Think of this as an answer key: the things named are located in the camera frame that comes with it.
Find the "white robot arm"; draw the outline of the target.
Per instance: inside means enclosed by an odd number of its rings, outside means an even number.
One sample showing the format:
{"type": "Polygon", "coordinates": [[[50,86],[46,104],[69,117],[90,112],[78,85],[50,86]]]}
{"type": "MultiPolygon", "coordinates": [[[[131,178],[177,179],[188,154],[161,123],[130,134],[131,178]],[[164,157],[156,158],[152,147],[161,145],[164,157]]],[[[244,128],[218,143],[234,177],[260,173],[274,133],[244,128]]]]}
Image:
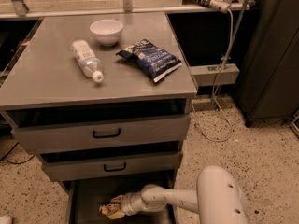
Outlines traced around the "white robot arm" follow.
{"type": "Polygon", "coordinates": [[[202,170],[196,190],[166,189],[148,184],[139,192],[113,198],[107,216],[119,219],[138,212],[156,212],[167,204],[198,214],[200,224],[248,224],[245,195],[232,175],[215,165],[202,170]]]}

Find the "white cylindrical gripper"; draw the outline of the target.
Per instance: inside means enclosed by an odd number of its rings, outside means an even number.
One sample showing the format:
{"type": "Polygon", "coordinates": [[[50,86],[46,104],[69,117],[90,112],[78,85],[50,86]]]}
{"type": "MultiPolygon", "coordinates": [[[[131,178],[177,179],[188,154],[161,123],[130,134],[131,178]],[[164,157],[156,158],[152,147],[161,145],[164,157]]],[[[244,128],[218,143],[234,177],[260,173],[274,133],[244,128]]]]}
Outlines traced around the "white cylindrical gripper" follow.
{"type": "Polygon", "coordinates": [[[112,203],[120,203],[121,211],[110,212],[107,214],[109,219],[121,219],[126,216],[132,216],[138,212],[145,211],[148,207],[147,203],[142,199],[140,192],[130,192],[118,195],[110,200],[112,203]]]}

